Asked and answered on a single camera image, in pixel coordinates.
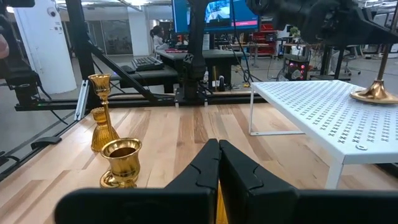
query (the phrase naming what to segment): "wooden tabletop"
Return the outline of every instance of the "wooden tabletop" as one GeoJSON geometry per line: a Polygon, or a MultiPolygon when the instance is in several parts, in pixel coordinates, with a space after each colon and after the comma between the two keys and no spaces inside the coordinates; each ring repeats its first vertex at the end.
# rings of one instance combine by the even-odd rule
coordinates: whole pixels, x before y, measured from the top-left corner
{"type": "MultiPolygon", "coordinates": [[[[305,135],[248,134],[249,104],[205,107],[118,108],[111,111],[121,137],[138,138],[138,187],[164,187],[196,156],[209,138],[227,139],[269,171],[301,189],[325,185],[330,156],[305,135]]],[[[270,104],[256,104],[254,130],[295,130],[270,104]]],[[[0,182],[0,223],[53,223],[53,210],[65,194],[99,187],[107,160],[90,149],[91,115],[0,182]]],[[[346,166],[341,189],[398,189],[397,181],[373,165],[346,166]]]]}

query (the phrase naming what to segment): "gold chalice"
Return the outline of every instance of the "gold chalice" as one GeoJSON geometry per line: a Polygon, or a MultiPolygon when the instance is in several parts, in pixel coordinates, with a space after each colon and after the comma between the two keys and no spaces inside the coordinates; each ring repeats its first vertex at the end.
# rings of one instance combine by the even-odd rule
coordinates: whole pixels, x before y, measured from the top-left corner
{"type": "Polygon", "coordinates": [[[107,143],[101,150],[101,155],[111,164],[99,180],[102,188],[137,187],[136,181],[141,165],[138,153],[142,143],[138,139],[122,138],[107,143]]]}

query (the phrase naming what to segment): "white perforated shelf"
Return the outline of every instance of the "white perforated shelf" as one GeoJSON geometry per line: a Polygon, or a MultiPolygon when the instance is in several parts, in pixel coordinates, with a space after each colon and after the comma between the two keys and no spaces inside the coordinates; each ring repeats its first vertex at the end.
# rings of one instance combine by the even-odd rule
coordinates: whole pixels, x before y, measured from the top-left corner
{"type": "Polygon", "coordinates": [[[261,82],[252,88],[343,164],[398,162],[398,106],[352,99],[333,81],[261,82]]]}

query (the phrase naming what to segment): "keyboard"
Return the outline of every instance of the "keyboard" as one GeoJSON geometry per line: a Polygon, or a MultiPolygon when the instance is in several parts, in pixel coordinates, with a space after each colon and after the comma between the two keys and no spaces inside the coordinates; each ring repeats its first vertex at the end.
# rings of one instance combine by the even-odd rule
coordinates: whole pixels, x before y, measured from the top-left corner
{"type": "Polygon", "coordinates": [[[131,62],[132,68],[137,72],[161,70],[164,68],[163,62],[154,57],[137,58],[133,59],[131,62]]]}

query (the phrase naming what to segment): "white shelf leg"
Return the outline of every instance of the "white shelf leg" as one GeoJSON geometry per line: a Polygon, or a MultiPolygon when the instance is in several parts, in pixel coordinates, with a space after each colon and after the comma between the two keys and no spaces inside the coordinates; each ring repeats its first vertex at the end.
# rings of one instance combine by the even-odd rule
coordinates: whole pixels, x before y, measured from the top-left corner
{"type": "Polygon", "coordinates": [[[254,102],[254,89],[251,88],[250,94],[250,116],[249,116],[249,134],[251,135],[251,125],[253,123],[253,102],[254,102]]]}
{"type": "Polygon", "coordinates": [[[325,186],[326,189],[337,189],[341,171],[343,171],[343,164],[334,159],[329,168],[328,180],[325,186]]]}
{"type": "Polygon", "coordinates": [[[302,131],[266,131],[266,132],[252,132],[253,124],[253,103],[254,103],[254,89],[251,88],[250,94],[250,116],[249,116],[249,134],[251,136],[275,136],[275,135],[290,135],[290,134],[305,134],[302,131]]]}

